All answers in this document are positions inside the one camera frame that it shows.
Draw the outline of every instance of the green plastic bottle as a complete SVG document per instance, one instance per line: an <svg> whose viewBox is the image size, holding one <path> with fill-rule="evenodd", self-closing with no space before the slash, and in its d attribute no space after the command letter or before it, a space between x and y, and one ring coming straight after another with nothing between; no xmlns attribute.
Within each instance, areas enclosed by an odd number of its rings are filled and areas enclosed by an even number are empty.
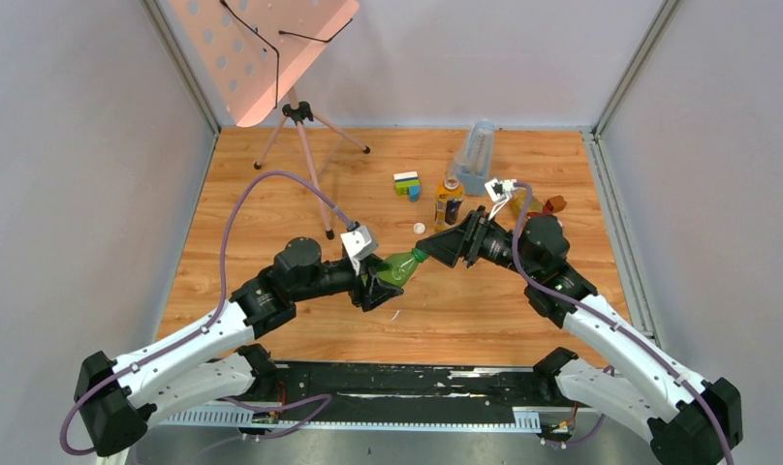
<svg viewBox="0 0 783 465"><path fill-rule="evenodd" d="M389 255L377 265L377 277L402 288L418 265L427 258L428 254L418 248L412 249L411 252Z"/></svg>

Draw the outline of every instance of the tripod stand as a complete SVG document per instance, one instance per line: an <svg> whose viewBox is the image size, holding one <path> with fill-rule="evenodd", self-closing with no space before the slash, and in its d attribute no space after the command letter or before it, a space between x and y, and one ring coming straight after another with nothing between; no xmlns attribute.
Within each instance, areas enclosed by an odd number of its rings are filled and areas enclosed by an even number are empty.
<svg viewBox="0 0 783 465"><path fill-rule="evenodd" d="M306 127L303 124L304 119L314 121L314 118L317 118L318 121L328 126L329 129L339 134L343 139L348 140L349 142L356 145L360 150L363 151L363 153L369 153L371 151L368 145L364 144L346 131L343 131L337 125L323 117L323 115L320 113L312 113L312 108L309 106L308 102L298 101L298 93L295 91L294 87L289 89L289 92L286 93L286 96L289 98L289 103L283 106L283 116L280 117L280 121L277 122L277 125L274 127L274 131L272 131L271 135L269 135L268 141L266 142L266 147L261 154L261 158L255 162L255 170L259 170L263 167L263 162L266 160L266 155L274 145L274 141L277 139L277 135L280 133L280 130L283 129L283 126L286 124L286 120L289 118L292 118L292 121L295 121L295 126L298 128L300 145L303 147L303 155L306 157L306 166L309 168L309 175L312 178L312 183L318 189L320 189L320 183L317 180L317 170L315 169L314 160L312 159L312 150L309 146L308 136L306 135ZM320 199L318 199L317 202L320 204L320 213L323 216L323 226L326 228L326 238L332 240L334 239L334 231L331 229L329 209Z"/></svg>

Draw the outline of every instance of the orange juice bottle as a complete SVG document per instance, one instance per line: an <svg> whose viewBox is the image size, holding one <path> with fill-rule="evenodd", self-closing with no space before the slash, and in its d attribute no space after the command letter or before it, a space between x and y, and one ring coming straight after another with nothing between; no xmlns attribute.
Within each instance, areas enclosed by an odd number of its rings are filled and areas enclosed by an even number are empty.
<svg viewBox="0 0 783 465"><path fill-rule="evenodd" d="M446 177L437 186L437 203L434 211L434 230L436 232L451 228L457 223L464 194L462 183L453 175Z"/></svg>
<svg viewBox="0 0 783 465"><path fill-rule="evenodd" d="M519 188L515 191L514 196L509 201L509 208L512 210L512 213L515 214L515 218L519 216L519 212L522 209L522 204L525 202L526 196L528 196L528 192L526 192L524 188ZM531 203L528 204L528 211L526 212L526 216L529 213L541 213L542 211L543 204L539 199L531 196Z"/></svg>

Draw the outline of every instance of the bottle label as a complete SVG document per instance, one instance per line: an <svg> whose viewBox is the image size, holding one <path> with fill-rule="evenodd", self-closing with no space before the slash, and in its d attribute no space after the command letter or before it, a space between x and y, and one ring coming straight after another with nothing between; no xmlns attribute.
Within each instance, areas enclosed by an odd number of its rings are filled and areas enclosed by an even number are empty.
<svg viewBox="0 0 783 465"><path fill-rule="evenodd" d="M460 216L460 204L463 200L450 200L446 202L446 224L453 225Z"/></svg>

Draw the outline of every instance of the green block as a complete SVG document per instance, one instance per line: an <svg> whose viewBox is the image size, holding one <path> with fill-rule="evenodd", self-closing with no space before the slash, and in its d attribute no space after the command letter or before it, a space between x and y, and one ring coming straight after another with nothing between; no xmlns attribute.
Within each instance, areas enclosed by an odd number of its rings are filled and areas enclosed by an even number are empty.
<svg viewBox="0 0 783 465"><path fill-rule="evenodd" d="M405 181L397 181L397 182L394 183L394 185L396 187L398 187L398 188L400 188L400 187L409 188L409 187L412 187L412 186L419 186L420 185L420 180L419 179L406 179Z"/></svg>

